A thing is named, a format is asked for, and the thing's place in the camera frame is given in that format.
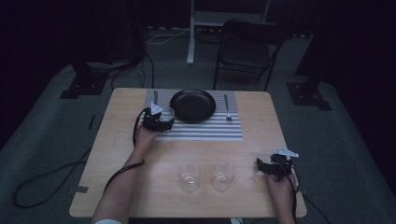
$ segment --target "clear glass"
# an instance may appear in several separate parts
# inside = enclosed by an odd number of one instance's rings
[[[230,164],[217,164],[213,172],[213,186],[216,189],[227,189],[234,177],[235,172]]]
[[[197,165],[186,164],[180,169],[180,186],[185,190],[195,190],[198,188],[201,177],[200,169]]]
[[[175,111],[171,107],[164,107],[161,113],[160,121],[169,121],[175,116]]]

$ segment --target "black backdrop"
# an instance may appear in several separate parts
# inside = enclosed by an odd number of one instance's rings
[[[0,148],[52,77],[69,64],[67,48],[79,49],[79,57],[85,61],[111,63],[115,54],[111,54],[108,43],[115,41],[108,42],[111,35],[104,27],[112,27],[109,23],[115,19],[108,15],[116,17],[126,9],[118,5],[120,13],[108,11],[107,20],[101,20],[98,12],[115,10],[116,2],[141,2],[140,23],[146,26],[190,25],[189,0],[0,0]],[[297,35],[312,35],[323,2],[274,0],[268,21],[284,23]],[[262,12],[262,5],[262,0],[196,0],[196,8],[203,10]]]
[[[394,1],[333,0],[297,73],[334,85],[396,195],[395,11]]]

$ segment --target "black plate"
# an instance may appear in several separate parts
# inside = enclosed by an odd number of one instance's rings
[[[178,91],[171,99],[171,108],[177,118],[187,123],[199,123],[210,118],[216,110],[216,102],[207,91]]]

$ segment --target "wooden table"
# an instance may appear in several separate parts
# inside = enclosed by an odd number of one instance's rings
[[[73,217],[92,217],[107,180],[125,163],[133,150],[134,121],[144,108],[147,90],[115,89],[93,144],[80,188],[70,207]],[[275,211],[257,157],[272,155],[272,148],[286,146],[271,96],[263,91],[236,91],[243,141],[159,141],[145,158],[130,217],[274,217]],[[179,185],[181,164],[201,168],[200,186],[186,191]],[[213,187],[215,164],[235,168],[231,186]],[[301,193],[297,217],[306,214]]]

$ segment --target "fork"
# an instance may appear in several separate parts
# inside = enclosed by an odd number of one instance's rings
[[[228,97],[227,94],[224,94],[225,108],[227,109],[227,116],[225,117],[228,121],[233,120],[233,117],[230,115],[230,108],[228,107]]]

